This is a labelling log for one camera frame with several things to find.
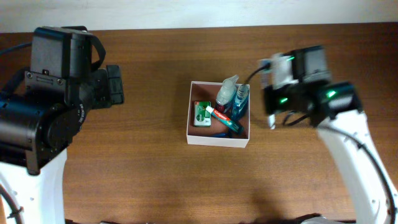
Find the blue white toothbrush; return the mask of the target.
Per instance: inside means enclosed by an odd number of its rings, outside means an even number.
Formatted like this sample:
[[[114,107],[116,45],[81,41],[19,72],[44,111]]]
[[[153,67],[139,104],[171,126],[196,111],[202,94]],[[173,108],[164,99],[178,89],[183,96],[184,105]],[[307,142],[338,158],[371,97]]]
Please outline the blue white toothbrush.
[[[268,126],[270,129],[275,129],[276,128],[276,123],[275,123],[275,114],[271,114],[267,117],[267,122]]]

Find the teal mouthwash bottle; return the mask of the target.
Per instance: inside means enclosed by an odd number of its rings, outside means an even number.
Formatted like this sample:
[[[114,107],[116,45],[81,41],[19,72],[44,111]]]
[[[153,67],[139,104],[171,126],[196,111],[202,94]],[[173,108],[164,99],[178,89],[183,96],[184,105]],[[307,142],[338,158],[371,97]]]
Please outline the teal mouthwash bottle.
[[[249,92],[249,85],[240,85],[238,87],[231,111],[231,119],[233,121],[238,121],[244,116],[247,110]]]

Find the clear foaming soap pump bottle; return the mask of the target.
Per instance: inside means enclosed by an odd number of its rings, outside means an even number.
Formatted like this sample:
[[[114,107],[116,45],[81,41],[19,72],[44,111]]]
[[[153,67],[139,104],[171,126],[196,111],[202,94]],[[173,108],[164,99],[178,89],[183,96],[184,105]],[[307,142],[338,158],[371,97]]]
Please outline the clear foaming soap pump bottle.
[[[236,82],[239,76],[234,75],[230,78],[225,79],[222,82],[222,86],[216,96],[215,109],[222,113],[227,113],[231,108],[232,101],[236,93]]]

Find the green red toothpaste tube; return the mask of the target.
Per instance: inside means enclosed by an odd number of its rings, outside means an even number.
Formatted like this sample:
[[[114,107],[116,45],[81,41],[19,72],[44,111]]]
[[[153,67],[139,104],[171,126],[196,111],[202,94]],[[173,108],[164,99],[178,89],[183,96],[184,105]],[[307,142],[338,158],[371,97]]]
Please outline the green red toothpaste tube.
[[[227,117],[225,114],[219,112],[211,106],[207,106],[206,111],[236,134],[241,134],[243,132],[244,128],[239,123],[233,121],[231,118]]]

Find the blue disposable razor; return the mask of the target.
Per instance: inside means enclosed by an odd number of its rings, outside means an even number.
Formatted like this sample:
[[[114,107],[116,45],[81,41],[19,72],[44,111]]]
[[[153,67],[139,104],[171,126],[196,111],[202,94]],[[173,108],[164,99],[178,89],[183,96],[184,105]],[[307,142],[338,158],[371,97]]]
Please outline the blue disposable razor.
[[[225,133],[217,133],[212,135],[213,138],[232,138],[233,134],[231,131],[227,131]]]

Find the green white soap box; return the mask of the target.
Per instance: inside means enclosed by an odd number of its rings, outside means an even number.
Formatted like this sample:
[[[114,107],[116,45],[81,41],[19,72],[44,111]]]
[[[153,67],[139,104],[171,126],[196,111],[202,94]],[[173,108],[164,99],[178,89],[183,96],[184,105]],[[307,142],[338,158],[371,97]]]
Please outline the green white soap box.
[[[194,102],[194,126],[206,128],[211,126],[211,114],[206,110],[207,106],[211,106],[210,101]]]

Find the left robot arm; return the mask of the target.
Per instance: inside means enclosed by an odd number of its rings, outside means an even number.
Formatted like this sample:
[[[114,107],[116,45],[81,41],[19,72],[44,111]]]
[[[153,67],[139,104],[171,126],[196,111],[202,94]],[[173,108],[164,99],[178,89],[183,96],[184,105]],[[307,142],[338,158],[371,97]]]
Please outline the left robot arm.
[[[84,26],[38,27],[29,47],[1,88],[1,201],[7,223],[65,223],[67,149],[90,111],[124,103],[121,70]]]

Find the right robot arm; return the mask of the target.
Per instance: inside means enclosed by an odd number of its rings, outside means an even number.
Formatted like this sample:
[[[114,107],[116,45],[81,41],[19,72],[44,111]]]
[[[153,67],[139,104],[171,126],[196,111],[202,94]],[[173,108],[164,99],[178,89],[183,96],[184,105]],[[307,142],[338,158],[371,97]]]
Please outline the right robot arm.
[[[325,49],[312,46],[261,59],[268,125],[301,113],[329,150],[352,199],[356,223],[397,223],[397,189],[373,143],[354,85],[335,83]]]

